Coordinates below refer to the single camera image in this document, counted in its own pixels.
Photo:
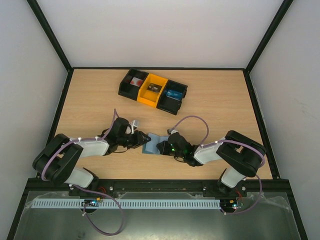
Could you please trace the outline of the teal leather card holder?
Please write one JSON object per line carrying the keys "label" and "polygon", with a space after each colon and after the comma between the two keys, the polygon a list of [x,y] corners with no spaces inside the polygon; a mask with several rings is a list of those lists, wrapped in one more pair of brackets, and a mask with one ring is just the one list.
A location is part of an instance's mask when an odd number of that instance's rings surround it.
{"label": "teal leather card holder", "polygon": [[151,138],[151,141],[147,142],[142,146],[142,153],[143,154],[151,154],[151,155],[160,155],[161,151],[157,148],[157,144],[167,141],[169,136],[159,136],[157,134],[148,133],[148,137]]}

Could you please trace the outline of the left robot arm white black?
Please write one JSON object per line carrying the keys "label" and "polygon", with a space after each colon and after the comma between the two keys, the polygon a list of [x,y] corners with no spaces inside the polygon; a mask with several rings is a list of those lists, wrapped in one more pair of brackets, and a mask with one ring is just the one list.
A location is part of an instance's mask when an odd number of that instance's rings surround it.
{"label": "left robot arm white black", "polygon": [[151,141],[151,138],[138,130],[136,120],[117,117],[109,128],[93,138],[69,138],[56,135],[34,159],[32,167],[43,181],[54,186],[62,184],[87,188],[95,175],[90,170],[76,167],[81,158],[108,156],[116,153],[118,147],[136,149]]}

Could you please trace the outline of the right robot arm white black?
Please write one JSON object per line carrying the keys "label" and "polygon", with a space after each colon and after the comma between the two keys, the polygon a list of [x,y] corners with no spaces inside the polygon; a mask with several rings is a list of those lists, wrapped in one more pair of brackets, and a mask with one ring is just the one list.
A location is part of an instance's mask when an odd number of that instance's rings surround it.
{"label": "right robot arm white black", "polygon": [[262,144],[234,130],[228,131],[220,140],[199,145],[190,144],[175,132],[157,143],[156,148],[161,155],[181,159],[191,167],[224,160],[229,168],[222,172],[217,182],[217,189],[224,196],[233,193],[237,185],[247,177],[255,177],[258,169],[265,164],[267,153]]}

